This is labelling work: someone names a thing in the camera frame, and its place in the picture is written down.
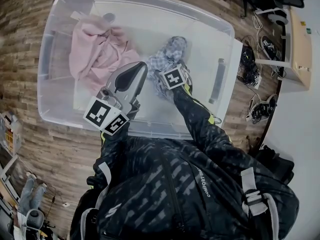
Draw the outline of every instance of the yellow trim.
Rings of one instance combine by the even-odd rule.
[[[209,122],[210,124],[212,124],[212,125],[215,124],[215,118],[214,118],[214,116],[213,116],[212,114],[210,114],[210,117],[209,117],[208,122]]]
[[[104,145],[106,138],[104,137],[104,132],[101,132],[102,145]]]
[[[187,94],[189,94],[190,96],[192,96],[191,93],[190,93],[190,91],[189,91],[189,90],[190,90],[190,86],[189,86],[187,83],[184,84],[184,89],[185,89],[185,91],[186,91]]]
[[[48,237],[48,235],[46,233],[44,233],[43,231],[41,231],[40,229],[38,229],[38,232],[40,233],[40,236],[43,236],[45,238]]]

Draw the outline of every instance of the gray plaid cloth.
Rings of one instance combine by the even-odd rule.
[[[171,37],[155,55],[150,56],[147,61],[147,78],[153,81],[155,94],[161,98],[174,103],[171,90],[167,89],[159,77],[160,72],[166,72],[176,66],[185,56],[187,40],[181,36]]]

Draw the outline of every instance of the plastic bin handle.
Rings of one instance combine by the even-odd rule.
[[[55,31],[50,31],[43,36],[43,40],[41,43],[40,49],[40,60],[39,60],[39,73],[41,75],[49,75],[49,66],[50,66],[50,59],[51,59],[51,50],[54,42]]]
[[[223,58],[219,58],[218,61],[218,69],[216,72],[214,85],[211,93],[211,97],[209,98],[209,103],[215,104],[215,102],[218,100],[220,92],[221,92],[221,86],[222,82],[224,80],[225,70],[226,70],[226,63]]]

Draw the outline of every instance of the person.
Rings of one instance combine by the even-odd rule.
[[[275,204],[270,213],[278,217],[266,222],[278,227],[273,239],[285,238],[299,211],[294,192],[234,147],[192,97],[192,85],[172,92],[193,140],[128,136],[129,123],[113,136],[102,132],[101,156],[75,210],[70,239],[258,239],[241,176],[250,168],[256,188]]]
[[[32,196],[37,177],[31,172],[27,172],[26,176],[27,180],[21,192],[18,209],[16,207],[12,208],[14,240],[26,239],[26,221],[28,212],[31,209],[39,208],[47,188],[47,185],[42,183],[35,190],[34,196]]]

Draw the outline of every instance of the clear plastic bin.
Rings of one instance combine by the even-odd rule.
[[[90,14],[105,16],[113,20],[113,25],[122,27],[143,61],[169,38],[185,37],[185,63],[193,81],[193,96],[213,113],[217,111],[234,40],[234,29],[228,22],[178,0],[55,0],[45,26],[38,66],[38,110],[42,119],[96,130],[83,119],[91,95],[69,70],[74,27],[83,15]],[[149,80],[138,100],[141,107],[130,123],[130,135],[191,138],[177,108],[157,97]]]

